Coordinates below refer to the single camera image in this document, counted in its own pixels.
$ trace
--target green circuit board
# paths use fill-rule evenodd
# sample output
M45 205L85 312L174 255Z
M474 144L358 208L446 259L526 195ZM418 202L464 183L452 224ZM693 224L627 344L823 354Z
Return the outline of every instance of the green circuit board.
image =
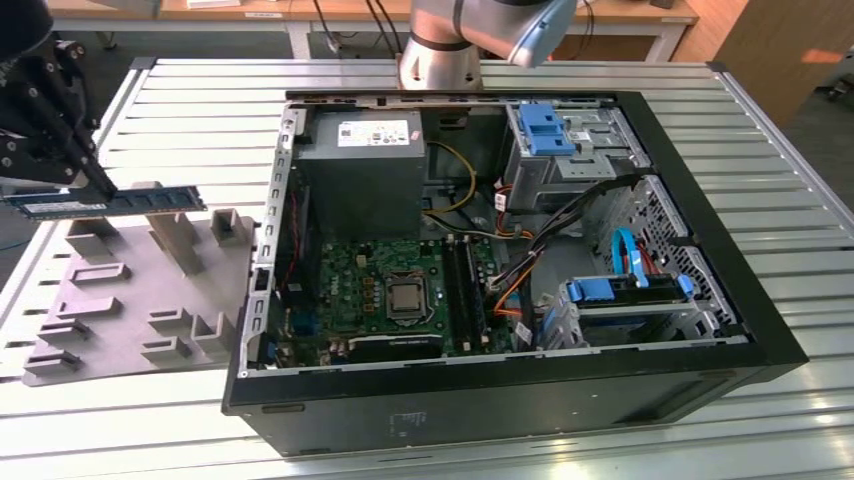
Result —
M486 279L496 273L490 243L474 242L471 252L478 276ZM394 312L390 315L387 296L395 282L419 285L424 310L419 318L390 318ZM327 243L322 246L319 286L318 335L294 344L300 364L323 364L330 344L372 335L440 335L444 355L466 354L454 344L440 241ZM507 352L510 348L507 328L491 328L486 353Z

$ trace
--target table leg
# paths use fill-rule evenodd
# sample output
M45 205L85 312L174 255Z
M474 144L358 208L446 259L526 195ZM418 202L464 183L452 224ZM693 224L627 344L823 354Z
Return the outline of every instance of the table leg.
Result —
M284 22L291 38L291 50L296 60L311 58L311 46L308 45L308 34L311 33L310 22Z
M95 36L104 50L112 50L119 46L116 44L116 32L95 32Z
M670 57L673 57L673 53L677 51L685 29L686 26L683 24L662 26L662 31L655 37L655 43L653 43L650 53L646 55L646 62L670 61Z

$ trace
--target slatted metal platform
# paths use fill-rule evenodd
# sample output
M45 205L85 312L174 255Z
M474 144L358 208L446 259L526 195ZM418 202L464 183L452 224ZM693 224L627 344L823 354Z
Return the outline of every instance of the slatted metal platform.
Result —
M198 184L212 208L260 218L284 91L391 89L394 72L388 61L160 60L125 79L103 163L120 185ZM810 364L669 427L287 462L220 414L224 371L36 389L17 381L68 261L68 224L45 224L0 295L0 477L854 474L854 221L733 79L701 64L611 62L486 63L483 75L496 89L643 92Z

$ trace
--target floor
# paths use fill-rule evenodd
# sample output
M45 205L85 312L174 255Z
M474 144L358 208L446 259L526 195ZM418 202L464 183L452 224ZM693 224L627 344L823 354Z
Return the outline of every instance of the floor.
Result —
M99 112L107 108L136 57L288 58L291 50L287 36L276 33L120 33L119 48L112 51L97 47L93 34L69 33L63 38L89 47L87 71ZM344 58L388 57L375 33L362 33L342 41L347 45L342 52ZM312 38L312 53L319 58L336 58L322 34ZM854 208L854 100L831 104L815 94L783 133L849 208ZM29 239L35 230L35 224L0 206L0 287L25 249L25 245L19 244Z

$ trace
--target motherboard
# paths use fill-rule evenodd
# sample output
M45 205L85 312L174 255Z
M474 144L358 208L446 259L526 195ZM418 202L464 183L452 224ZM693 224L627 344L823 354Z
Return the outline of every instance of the motherboard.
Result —
M455 280L460 264L474 284ZM492 317L483 295L471 296L496 269L491 245L479 239L323 244L316 308L288 314L287 363L510 352L506 319Z

